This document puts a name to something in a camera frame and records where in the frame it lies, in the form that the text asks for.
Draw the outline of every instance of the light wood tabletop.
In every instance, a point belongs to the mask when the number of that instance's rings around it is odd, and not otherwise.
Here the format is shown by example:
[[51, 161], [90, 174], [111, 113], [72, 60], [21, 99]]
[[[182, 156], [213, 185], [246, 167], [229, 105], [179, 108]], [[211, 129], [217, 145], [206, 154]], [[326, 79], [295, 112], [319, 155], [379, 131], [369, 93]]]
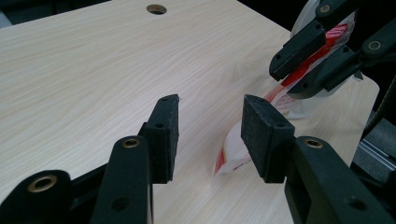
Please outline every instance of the light wood tabletop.
[[[167, 12], [150, 14], [150, 4]], [[36, 172], [76, 178], [106, 163], [158, 99], [177, 93], [174, 180], [154, 187], [155, 223], [291, 223], [284, 186], [265, 184], [252, 163], [213, 174], [244, 94], [275, 86], [268, 66], [289, 37], [235, 0], [113, 0], [1, 29], [1, 202]], [[377, 92], [369, 78], [350, 79], [292, 122], [296, 134], [350, 163]]]

